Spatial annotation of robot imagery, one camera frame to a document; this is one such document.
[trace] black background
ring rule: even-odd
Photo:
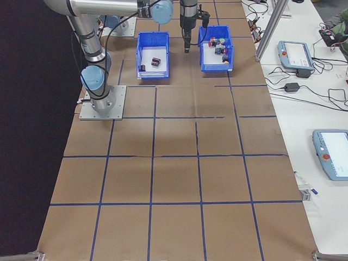
[[[1,0],[0,21],[4,256],[38,246],[81,83],[65,16],[42,0]]]

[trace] red emergency stop button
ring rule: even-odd
[[[329,160],[330,159],[330,155],[329,154],[323,154],[321,156],[324,160]]]

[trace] person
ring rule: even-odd
[[[348,58],[348,8],[342,13],[331,17],[324,22],[326,29],[331,30],[338,42],[342,42],[339,47],[345,56]]]

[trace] power adapter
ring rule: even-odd
[[[286,83],[284,86],[284,90],[286,92],[297,92],[299,90],[300,86],[298,83]]]

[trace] metal frame post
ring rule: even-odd
[[[268,46],[269,41],[271,40],[272,34],[276,29],[279,19],[281,18],[285,7],[287,6],[288,0],[278,0],[276,6],[274,7],[273,13],[271,15],[270,21],[267,24],[265,29],[265,33],[261,38],[260,44],[256,50],[255,60],[260,61],[266,48]]]

